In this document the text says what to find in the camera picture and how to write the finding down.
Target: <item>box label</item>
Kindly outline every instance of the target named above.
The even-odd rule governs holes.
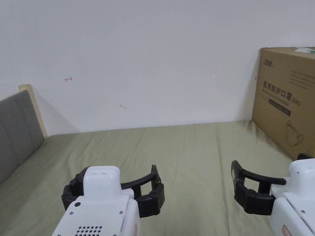
[[[264,81],[262,91],[274,100],[277,100],[281,105],[289,106],[289,104],[292,103],[301,106],[301,101],[293,97],[292,93],[284,91],[280,87],[268,83],[267,81]]]
[[[289,111],[288,109],[286,109],[285,107],[281,106],[279,103],[276,103],[274,100],[269,99],[269,104],[271,104],[272,106],[274,106],[275,108],[277,108],[278,110],[282,111],[284,114],[286,114],[287,116],[291,115],[291,111]]]

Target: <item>white robot body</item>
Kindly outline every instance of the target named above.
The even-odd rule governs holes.
[[[275,236],[314,236],[315,159],[297,160],[289,166],[285,185],[273,184],[270,226]]]
[[[83,186],[52,236],[140,236],[138,203],[132,189],[122,190],[117,167],[89,167]]]

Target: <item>gray headboard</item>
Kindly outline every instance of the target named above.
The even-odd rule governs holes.
[[[43,143],[44,136],[27,90],[0,102],[0,183]]]

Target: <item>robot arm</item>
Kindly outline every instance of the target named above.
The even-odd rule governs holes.
[[[288,178],[271,178],[249,172],[233,161],[234,198],[249,214],[271,215],[275,236],[314,236],[315,159],[300,154],[289,171]],[[245,178],[259,182],[257,192],[244,186]]]
[[[141,194],[151,182],[152,191]],[[158,170],[138,180],[120,183],[115,166],[92,166],[65,186],[61,196],[66,210],[53,236],[140,236],[140,218],[158,215],[165,201]]]

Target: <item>green bed sheet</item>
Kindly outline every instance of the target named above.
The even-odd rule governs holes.
[[[141,219],[142,235],[272,235],[268,216],[248,215],[234,200],[233,160],[273,177],[287,177],[292,162],[250,121],[51,136],[0,185],[0,235],[51,235],[65,212],[63,187],[87,166],[117,166],[128,182],[152,164],[165,203]]]

